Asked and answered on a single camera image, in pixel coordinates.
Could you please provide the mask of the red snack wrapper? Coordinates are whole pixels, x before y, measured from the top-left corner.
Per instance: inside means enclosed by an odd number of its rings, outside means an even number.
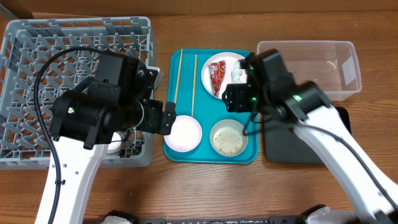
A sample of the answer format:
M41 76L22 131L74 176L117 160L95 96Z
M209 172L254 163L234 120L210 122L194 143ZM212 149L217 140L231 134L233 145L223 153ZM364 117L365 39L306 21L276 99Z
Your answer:
M224 60L209 64L210 82L213 95L218 96L221 90L221 84L224 80L226 71L226 62Z

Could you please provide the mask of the rice grains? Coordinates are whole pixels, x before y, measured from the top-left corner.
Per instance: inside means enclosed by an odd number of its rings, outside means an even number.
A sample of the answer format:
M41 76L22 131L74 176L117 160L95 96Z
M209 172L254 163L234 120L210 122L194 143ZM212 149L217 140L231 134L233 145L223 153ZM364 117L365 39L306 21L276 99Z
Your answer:
M215 132L212 143L218 153L224 156L235 156L241 151L243 139L237 130L222 127Z

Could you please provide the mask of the white tissue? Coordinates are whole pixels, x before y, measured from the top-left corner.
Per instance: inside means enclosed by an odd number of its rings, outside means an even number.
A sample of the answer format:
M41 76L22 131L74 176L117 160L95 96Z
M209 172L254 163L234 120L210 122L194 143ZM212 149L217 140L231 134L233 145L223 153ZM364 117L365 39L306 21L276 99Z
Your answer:
M231 71L231 83L246 83L247 75L244 69L241 68L240 61L234 63Z

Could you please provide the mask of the white paper cup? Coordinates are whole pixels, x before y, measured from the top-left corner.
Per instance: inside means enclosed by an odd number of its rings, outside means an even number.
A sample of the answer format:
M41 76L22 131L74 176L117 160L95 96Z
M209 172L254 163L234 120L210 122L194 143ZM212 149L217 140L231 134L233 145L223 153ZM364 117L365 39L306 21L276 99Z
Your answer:
M107 155L119 154L122 147L122 137L118 132L115 132L112 136L111 143L108 145Z

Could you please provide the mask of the grey metal bowl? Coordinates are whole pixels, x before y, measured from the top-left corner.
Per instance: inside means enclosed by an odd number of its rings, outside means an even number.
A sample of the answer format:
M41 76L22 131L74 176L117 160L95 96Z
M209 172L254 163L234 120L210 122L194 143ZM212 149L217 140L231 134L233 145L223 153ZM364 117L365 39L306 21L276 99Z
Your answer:
M210 132L213 149L225 157L240 155L248 145L248 137L243 135L244 126L233 119L217 122Z

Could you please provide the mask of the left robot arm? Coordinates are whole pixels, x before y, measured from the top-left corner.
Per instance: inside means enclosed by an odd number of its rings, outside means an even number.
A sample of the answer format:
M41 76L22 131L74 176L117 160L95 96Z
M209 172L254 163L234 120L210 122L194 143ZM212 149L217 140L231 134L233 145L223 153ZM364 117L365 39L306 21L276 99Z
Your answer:
M151 98L162 74L139 59L102 50L96 74L59 96L41 123L51 160L37 223L81 223L91 187L114 133L167 136L175 104Z

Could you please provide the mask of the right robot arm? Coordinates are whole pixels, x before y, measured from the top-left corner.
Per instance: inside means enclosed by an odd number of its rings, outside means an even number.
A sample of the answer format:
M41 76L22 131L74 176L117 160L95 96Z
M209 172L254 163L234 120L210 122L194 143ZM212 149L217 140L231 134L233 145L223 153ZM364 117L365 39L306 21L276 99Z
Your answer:
M222 100L229 112L268 115L270 130L291 129L322 160L354 210L316 205L297 223L397 223L397 184L385 175L342 122L331 100L314 82L296 84L279 51L240 60L247 82L229 84Z

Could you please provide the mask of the pink-white bowl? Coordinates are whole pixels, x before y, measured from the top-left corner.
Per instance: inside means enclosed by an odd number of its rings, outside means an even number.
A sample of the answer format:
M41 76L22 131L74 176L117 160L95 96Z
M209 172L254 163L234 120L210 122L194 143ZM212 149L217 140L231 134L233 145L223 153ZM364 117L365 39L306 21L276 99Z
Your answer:
M202 129L199 122L187 115L176 117L171 133L164 136L169 148L176 152L189 152L196 148L202 139Z

